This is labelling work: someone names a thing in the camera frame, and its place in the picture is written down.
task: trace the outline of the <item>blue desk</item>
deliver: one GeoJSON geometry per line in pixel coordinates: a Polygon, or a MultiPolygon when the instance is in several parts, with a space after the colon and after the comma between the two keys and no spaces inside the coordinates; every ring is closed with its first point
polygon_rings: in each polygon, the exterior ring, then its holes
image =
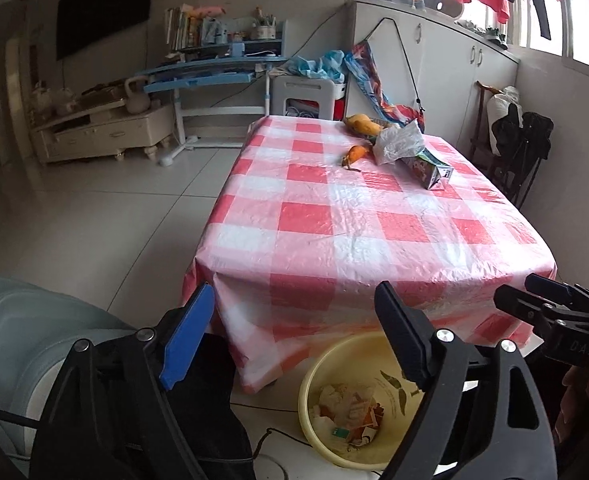
{"type": "Polygon", "coordinates": [[[280,56],[218,57],[197,61],[179,62],[143,70],[138,75],[147,75],[149,83],[143,87],[147,93],[172,90],[174,94],[175,120],[179,146],[160,160],[162,166],[172,164],[172,159],[187,148],[231,148],[229,142],[196,145],[196,136],[186,139],[184,117],[210,115],[269,115],[270,78],[268,71],[275,65],[287,61],[280,56]],[[266,73],[266,92],[263,106],[230,106],[209,108],[182,108],[180,90],[202,86],[250,83],[260,73],[266,73]]]}

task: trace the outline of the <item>hand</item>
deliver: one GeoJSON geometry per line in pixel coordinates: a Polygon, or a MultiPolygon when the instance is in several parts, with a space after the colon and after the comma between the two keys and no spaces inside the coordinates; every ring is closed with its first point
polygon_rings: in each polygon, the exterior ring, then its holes
{"type": "Polygon", "coordinates": [[[567,390],[561,399],[561,412],[554,425],[559,443],[570,436],[575,421],[581,414],[580,399],[587,397],[589,400],[589,370],[571,367],[563,377],[563,385],[567,386],[567,390]]]}

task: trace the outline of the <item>row of books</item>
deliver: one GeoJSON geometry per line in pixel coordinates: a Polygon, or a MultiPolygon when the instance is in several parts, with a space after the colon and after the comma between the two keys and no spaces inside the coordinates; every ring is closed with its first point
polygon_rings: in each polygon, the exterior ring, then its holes
{"type": "Polygon", "coordinates": [[[190,17],[179,7],[166,9],[164,24],[166,44],[171,52],[201,44],[199,36],[202,20],[190,17]]]}

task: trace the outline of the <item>bag strap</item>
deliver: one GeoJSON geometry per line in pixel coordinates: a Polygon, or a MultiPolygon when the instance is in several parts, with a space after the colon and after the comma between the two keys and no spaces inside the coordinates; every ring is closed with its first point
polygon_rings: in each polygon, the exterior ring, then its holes
{"type": "Polygon", "coordinates": [[[397,22],[394,21],[392,18],[385,16],[384,18],[379,20],[379,23],[376,24],[376,26],[369,32],[369,34],[363,39],[363,41],[368,41],[370,39],[370,37],[374,34],[376,29],[379,28],[379,25],[381,25],[386,20],[390,20],[392,23],[394,23],[394,28],[397,31],[397,37],[399,38],[399,43],[401,43],[401,48],[403,49],[403,56],[405,56],[405,62],[407,63],[407,69],[410,72],[410,78],[412,79],[412,85],[414,86],[415,94],[417,95],[418,108],[421,111],[421,115],[423,115],[423,112],[425,111],[425,109],[421,106],[421,99],[418,96],[417,82],[414,79],[414,74],[412,73],[412,66],[410,65],[410,60],[407,57],[407,52],[405,51],[405,45],[403,44],[403,40],[401,39],[401,32],[399,31],[399,25],[397,25],[397,22]]]}

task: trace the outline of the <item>desk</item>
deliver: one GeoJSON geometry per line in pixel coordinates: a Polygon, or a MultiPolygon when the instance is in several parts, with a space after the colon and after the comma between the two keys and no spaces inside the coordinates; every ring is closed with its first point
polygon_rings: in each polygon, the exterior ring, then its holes
{"type": "Polygon", "coordinates": [[[223,187],[184,281],[201,282],[246,391],[256,392],[303,359],[352,333],[379,330],[374,289],[389,280],[437,327],[476,344],[531,327],[495,309],[504,283],[556,275],[539,234],[450,144],[425,136],[454,168],[426,190],[402,162],[361,173],[340,166],[363,141],[343,123],[270,116],[257,121],[223,187]]]}
{"type": "Polygon", "coordinates": [[[218,57],[196,61],[179,62],[159,66],[139,72],[150,78],[143,90],[147,93],[172,91],[177,123],[178,146],[168,155],[163,156],[159,163],[169,166],[181,151],[187,148],[240,148],[241,143],[204,142],[196,144],[197,137],[186,139],[183,118],[212,115],[268,115],[270,113],[270,78],[268,72],[279,63],[286,62],[280,56],[244,56],[218,57]],[[180,90],[194,89],[201,86],[250,83],[260,73],[266,74],[266,93],[263,106],[229,106],[209,108],[187,108],[181,106],[180,90]]]}

